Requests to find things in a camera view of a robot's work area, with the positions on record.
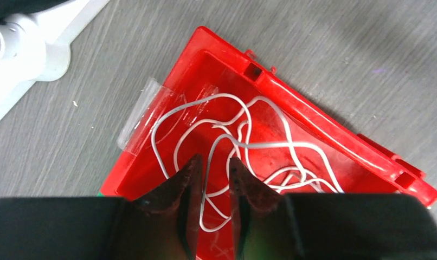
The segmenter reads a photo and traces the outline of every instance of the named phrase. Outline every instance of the red tray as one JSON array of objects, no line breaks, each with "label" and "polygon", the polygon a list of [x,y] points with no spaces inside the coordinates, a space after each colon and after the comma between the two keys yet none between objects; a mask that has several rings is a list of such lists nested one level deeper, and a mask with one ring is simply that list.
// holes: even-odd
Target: red tray
[{"label": "red tray", "polygon": [[[101,193],[136,199],[165,181],[149,141],[153,124],[182,103],[215,93],[230,93],[244,103],[262,95],[278,105],[286,113],[293,140],[311,142],[322,148],[345,192],[402,192],[417,197],[426,206],[437,200],[437,190],[422,180],[425,176],[422,171],[365,136],[355,135],[341,126],[279,80],[274,69],[266,70],[252,56],[251,51],[240,52],[205,27],[196,29],[164,82],[164,88],[154,95],[145,110]],[[162,123],[156,135],[159,137],[157,147],[167,171],[175,173],[173,148],[193,122],[204,118],[227,121],[240,109],[235,101],[218,98],[179,112]],[[286,140],[279,119],[268,105],[257,102],[250,112],[254,124],[251,142]],[[180,166],[194,153],[203,155],[205,165],[211,144],[220,134],[223,130],[211,129],[208,124],[196,128],[179,150]],[[223,140],[215,151],[208,192],[228,184],[224,162],[231,149],[231,143]],[[297,155],[308,169],[330,180],[319,154],[297,148]],[[249,150],[249,157],[255,173],[262,179],[284,166],[293,165],[288,149],[283,148]],[[306,186],[295,191],[312,189]],[[228,194],[214,197],[213,201],[223,213],[230,214]],[[205,225],[216,226],[222,221],[206,204]],[[200,231],[198,241],[198,258],[233,259],[231,223],[214,233]]]}]

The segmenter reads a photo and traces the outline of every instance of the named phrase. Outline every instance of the red plastic box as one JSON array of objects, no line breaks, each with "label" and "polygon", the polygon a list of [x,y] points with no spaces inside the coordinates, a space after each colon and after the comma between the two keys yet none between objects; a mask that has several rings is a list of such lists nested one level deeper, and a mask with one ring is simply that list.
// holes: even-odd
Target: red plastic box
[{"label": "red plastic box", "polygon": [[[279,80],[274,71],[267,71],[256,63],[251,51],[242,53],[209,29],[196,29],[163,88],[153,95],[150,105],[140,113],[142,118],[101,193],[136,199],[165,181],[149,141],[153,124],[182,103],[216,93],[230,93],[244,103],[262,95],[278,105],[286,113],[293,140],[311,142],[322,148],[345,192],[402,192],[417,197],[426,206],[437,200],[437,191],[422,180],[425,176],[422,171],[365,136],[351,133]],[[167,171],[175,173],[173,148],[194,122],[204,118],[227,121],[240,109],[235,101],[218,98],[178,112],[162,123],[156,135],[157,147]],[[257,102],[249,110],[254,124],[251,142],[286,140],[280,120],[267,104]],[[237,128],[237,123],[230,127]],[[211,129],[208,124],[197,127],[179,150],[180,166],[194,153],[202,154],[206,160],[211,144],[220,134],[223,130]],[[231,149],[230,141],[223,140],[215,151],[208,192],[228,184],[224,165]],[[330,180],[319,154],[307,148],[297,148],[297,155],[304,166],[320,178]],[[284,166],[293,165],[286,148],[249,150],[249,157],[255,173],[262,179]],[[312,189],[305,186],[295,191]],[[213,201],[223,213],[230,214],[228,194],[214,197]],[[205,225],[213,227],[222,221],[206,204]],[[198,241],[198,258],[233,259],[231,223],[214,233],[200,231]]]}]

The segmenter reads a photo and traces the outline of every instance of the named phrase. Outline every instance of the purple spot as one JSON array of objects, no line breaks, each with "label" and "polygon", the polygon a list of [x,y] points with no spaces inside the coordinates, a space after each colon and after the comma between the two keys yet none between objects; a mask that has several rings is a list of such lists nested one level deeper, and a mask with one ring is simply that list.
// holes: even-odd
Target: purple spot
[{"label": "purple spot", "polygon": [[372,72],[375,73],[375,74],[378,74],[378,73],[386,72],[386,70],[385,69],[376,69],[376,70],[374,70]]}]

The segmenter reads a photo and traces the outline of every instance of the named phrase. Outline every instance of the gray wooden tabletop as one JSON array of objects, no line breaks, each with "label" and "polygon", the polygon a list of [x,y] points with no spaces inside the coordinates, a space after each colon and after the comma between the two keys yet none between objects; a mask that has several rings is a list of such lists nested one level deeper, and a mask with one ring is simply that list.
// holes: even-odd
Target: gray wooden tabletop
[{"label": "gray wooden tabletop", "polygon": [[97,194],[145,81],[165,79],[199,25],[437,188],[437,1],[111,0],[67,74],[0,122],[0,196]]}]

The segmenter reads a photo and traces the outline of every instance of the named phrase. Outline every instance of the gray table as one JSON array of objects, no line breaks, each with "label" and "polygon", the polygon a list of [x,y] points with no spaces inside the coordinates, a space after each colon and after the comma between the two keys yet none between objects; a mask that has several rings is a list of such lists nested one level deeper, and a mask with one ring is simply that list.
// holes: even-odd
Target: gray table
[{"label": "gray table", "polygon": [[199,25],[437,188],[437,1],[112,0],[72,44],[67,74],[0,122],[0,196],[95,195],[141,87],[165,79]]}]

